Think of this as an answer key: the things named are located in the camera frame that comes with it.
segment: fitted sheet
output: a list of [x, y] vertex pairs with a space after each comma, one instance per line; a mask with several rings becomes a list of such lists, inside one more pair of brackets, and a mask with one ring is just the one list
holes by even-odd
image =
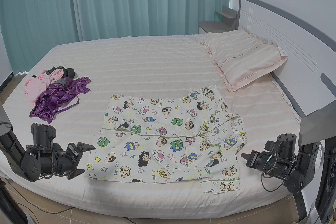
[[[58, 114], [54, 142], [65, 149], [69, 142], [92, 143], [98, 134], [111, 93], [144, 98], [178, 98], [190, 88], [214, 84], [233, 113], [244, 119], [249, 142], [239, 152], [262, 151], [267, 140], [282, 133], [299, 133], [299, 124], [279, 90], [266, 75], [249, 85], [229, 92], [212, 59], [198, 40], [203, 35], [124, 37], [58, 45], [28, 73], [53, 66], [73, 68], [77, 77], [88, 76], [91, 89], [80, 94], [80, 104]], [[25, 147], [33, 143], [30, 118], [33, 105], [23, 93], [24, 82], [4, 104], [14, 132]], [[0, 170], [21, 186], [54, 201], [89, 211], [133, 218], [218, 218], [270, 204], [289, 194], [285, 187], [269, 193], [263, 190], [260, 172], [245, 166], [237, 154], [241, 173], [238, 191], [203, 193], [198, 180], [169, 184], [142, 184], [90, 180], [84, 175], [73, 180], [53, 177], [28, 182], [16, 176], [0, 154]], [[79, 168], [86, 169], [88, 153]], [[265, 180], [269, 189], [281, 183]]]

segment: mattress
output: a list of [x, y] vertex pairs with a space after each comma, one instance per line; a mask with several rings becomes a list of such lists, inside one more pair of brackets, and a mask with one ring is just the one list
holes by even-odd
[[[248, 143], [240, 151], [262, 151], [267, 140], [282, 133], [299, 133], [299, 124], [277, 87], [266, 75], [236, 92], [226, 89], [209, 54], [199, 40], [190, 36], [124, 37], [58, 45], [28, 73], [36, 75], [53, 66], [73, 68], [77, 77], [88, 76], [91, 89], [80, 94], [80, 104], [58, 114], [51, 123], [56, 128], [55, 143], [65, 149], [69, 142], [91, 144], [98, 134], [111, 93], [144, 98], [177, 98], [189, 88], [214, 84], [234, 113], [245, 122]], [[25, 147], [33, 143], [30, 104], [24, 93], [26, 79], [15, 88], [4, 104], [14, 132]], [[141, 184], [90, 180], [84, 175], [73, 180], [53, 177], [28, 182], [15, 175], [3, 154], [0, 170], [16, 183], [54, 201], [96, 213], [132, 218], [218, 218], [275, 202], [286, 195], [285, 187], [269, 193], [263, 190], [260, 172], [245, 166], [237, 155], [241, 188], [229, 193], [204, 193], [198, 180], [169, 184]], [[79, 168], [86, 169], [88, 153]], [[281, 183], [265, 180], [269, 189]]]

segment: tiled floor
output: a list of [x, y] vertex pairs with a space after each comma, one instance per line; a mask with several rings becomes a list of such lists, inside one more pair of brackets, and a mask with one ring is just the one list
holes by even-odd
[[[24, 78], [25, 75], [17, 75], [6, 86], [3, 92], [0, 93], [0, 102], [4, 103], [11, 92]], [[46, 199], [29, 190], [22, 188], [18, 184], [10, 180], [10, 183], [25, 197], [28, 201], [36, 205], [37, 207], [44, 209], [48, 212], [59, 212], [69, 208], [66, 205], [59, 204], [52, 200]], [[290, 224], [298, 221], [298, 215], [296, 212], [295, 201], [292, 195], [283, 198], [271, 205], [266, 205], [260, 208], [252, 209], [242, 213], [237, 213], [231, 216], [218, 219], [135, 219], [130, 220], [121, 217], [101, 215], [77, 208], [70, 209], [60, 214], [48, 214], [40, 211], [33, 205], [26, 202], [20, 195], [10, 186], [6, 184], [7, 189], [13, 198], [29, 209], [31, 209], [36, 215], [40, 224]]]

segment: purple ribbon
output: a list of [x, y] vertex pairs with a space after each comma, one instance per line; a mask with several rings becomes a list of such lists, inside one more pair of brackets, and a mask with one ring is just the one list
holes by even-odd
[[[79, 79], [64, 78], [66, 85], [59, 83], [51, 84], [48, 89], [41, 93], [40, 97], [35, 102], [35, 107], [31, 111], [29, 117], [39, 117], [40, 119], [51, 123], [56, 113], [61, 113], [79, 104], [78, 94], [87, 93], [90, 91], [86, 85], [90, 79], [85, 76]], [[77, 103], [58, 110], [64, 104], [69, 103], [77, 97]]]

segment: white headboard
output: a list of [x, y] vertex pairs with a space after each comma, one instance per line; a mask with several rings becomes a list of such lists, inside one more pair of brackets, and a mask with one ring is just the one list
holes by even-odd
[[272, 74], [301, 117], [336, 99], [336, 42], [272, 5], [240, 0], [236, 29], [275, 41], [288, 60]]

